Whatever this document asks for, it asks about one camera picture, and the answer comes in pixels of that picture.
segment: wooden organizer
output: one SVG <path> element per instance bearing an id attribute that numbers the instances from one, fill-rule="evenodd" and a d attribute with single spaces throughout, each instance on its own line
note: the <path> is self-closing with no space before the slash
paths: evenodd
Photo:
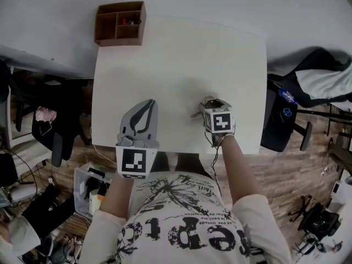
<path id="1" fill-rule="evenodd" d="M 100 47 L 141 46 L 147 18 L 143 1 L 100 5 L 95 19 L 94 41 Z M 140 19 L 140 24 L 123 24 Z"/>

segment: floor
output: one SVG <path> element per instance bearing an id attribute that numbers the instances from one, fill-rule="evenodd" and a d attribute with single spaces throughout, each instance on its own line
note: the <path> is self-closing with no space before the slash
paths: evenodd
<path id="1" fill-rule="evenodd" d="M 91 97 L 92 84 L 85 89 L 85 108 L 87 109 L 91 106 Z M 328 111 L 328 107 L 320 106 L 315 108 L 315 110 Z M 328 203 L 333 183 L 340 175 L 336 170 L 336 165 L 326 156 L 330 138 L 325 134 L 328 120 L 322 117 L 299 114 L 296 122 L 305 127 L 308 120 L 313 124 L 313 135 L 307 151 L 301 152 L 299 150 L 302 136 L 294 132 L 284 152 L 276 153 L 261 148 L 258 155 L 246 156 L 263 187 L 277 223 L 290 247 L 301 238 L 301 233 L 297 231 L 300 219 L 295 223 L 290 223 L 291 217 L 287 213 L 300 208 L 301 195 L 310 194 L 321 203 Z M 82 116 L 81 122 L 86 135 L 90 136 L 90 116 Z M 332 123 L 330 136 L 336 138 L 342 128 L 341 124 Z M 107 147 L 97 148 L 110 159 L 116 159 L 115 149 Z M 201 158 L 204 166 L 210 165 L 213 160 L 213 156 L 201 156 Z M 84 146 L 80 138 L 77 137 L 70 160 L 63 161 L 59 168 L 51 166 L 50 162 L 48 162 L 45 168 L 34 173 L 34 177 L 39 184 L 46 186 L 48 184 L 47 178 L 50 175 L 54 176 L 62 192 L 60 199 L 64 200 L 73 192 L 74 169 L 89 161 L 112 169 L 116 168 L 113 163 L 99 155 L 93 146 Z M 321 172 L 325 166 L 328 167 L 328 172 L 322 176 Z M 222 157 L 219 158 L 216 164 L 216 172 L 222 189 L 223 200 L 226 206 L 230 207 L 232 201 Z M 22 212 L 26 206 L 23 205 L 16 208 L 16 213 Z M 61 226 L 61 229 L 64 233 L 84 238 L 88 226 L 89 224 L 86 220 L 72 216 Z"/>

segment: desk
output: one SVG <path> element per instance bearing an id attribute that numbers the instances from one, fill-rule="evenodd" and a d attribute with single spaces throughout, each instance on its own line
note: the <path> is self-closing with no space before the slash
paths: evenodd
<path id="1" fill-rule="evenodd" d="M 99 48 L 92 100 L 92 142 L 114 147 L 122 116 L 149 98 L 158 103 L 160 151 L 214 153 L 197 112 L 203 97 L 233 106 L 236 138 L 258 153 L 266 99 L 261 37 L 189 19 L 148 16 L 142 46 Z"/>

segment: plastic container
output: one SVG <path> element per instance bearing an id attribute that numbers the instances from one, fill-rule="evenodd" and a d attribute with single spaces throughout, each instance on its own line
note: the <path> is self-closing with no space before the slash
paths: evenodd
<path id="1" fill-rule="evenodd" d="M 103 178 L 102 175 L 90 172 L 89 168 L 93 168 L 95 170 L 103 172 L 105 174 L 105 177 Z M 89 212 L 89 197 L 84 199 L 87 194 L 87 180 L 91 177 L 94 177 L 100 181 L 110 184 L 113 174 L 113 170 L 99 166 L 97 164 L 94 164 L 93 162 L 89 162 L 81 167 L 75 168 L 73 196 L 75 200 L 75 210 L 79 215 L 82 215 L 88 219 L 93 218 L 92 214 L 90 214 Z"/>

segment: black chair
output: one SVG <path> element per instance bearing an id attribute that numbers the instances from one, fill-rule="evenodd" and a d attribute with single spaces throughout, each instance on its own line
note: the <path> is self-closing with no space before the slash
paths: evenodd
<path id="1" fill-rule="evenodd" d="M 312 124 L 308 122 L 306 128 L 296 124 L 297 105 L 286 101 L 278 94 L 278 91 L 277 85 L 271 81 L 267 82 L 264 126 L 260 145 L 282 152 L 295 130 L 303 136 L 300 150 L 305 151 L 312 133 Z"/>
<path id="2" fill-rule="evenodd" d="M 300 211 L 288 213 L 289 216 L 298 213 L 298 216 L 295 219 L 291 219 L 290 222 L 295 222 L 299 216 L 303 215 L 303 219 L 298 226 L 298 231 L 303 230 L 306 234 L 311 233 L 318 240 L 322 240 L 326 236 L 332 237 L 341 225 L 339 214 L 327 211 L 319 202 L 306 211 L 312 197 L 309 196 L 309 198 L 309 201 L 305 203 L 303 197 L 303 205 Z"/>
<path id="3" fill-rule="evenodd" d="M 296 77 L 300 70 L 307 69 L 324 69 L 334 72 L 344 71 L 351 63 L 351 59 L 341 64 L 325 49 L 319 48 L 310 53 L 297 67 L 285 76 L 268 74 L 268 80 L 276 83 L 280 87 L 287 89 L 296 99 L 297 103 L 304 108 L 311 108 L 325 103 L 352 101 L 352 92 L 340 95 L 334 98 L 311 99 L 310 96 L 303 92 Z"/>
<path id="4" fill-rule="evenodd" d="M 89 145 L 84 137 L 79 123 L 81 115 L 81 89 L 86 85 L 85 80 L 64 80 L 58 78 L 60 85 L 47 85 L 37 80 L 36 84 L 29 84 L 20 77 L 7 72 L 8 84 L 21 104 L 16 113 L 16 127 L 20 130 L 21 119 L 41 107 L 57 112 L 52 124 L 37 121 L 35 114 L 32 121 L 32 135 L 41 144 L 52 151 L 52 165 L 59 167 L 61 160 L 71 157 L 73 143 L 80 135 L 85 145 Z"/>

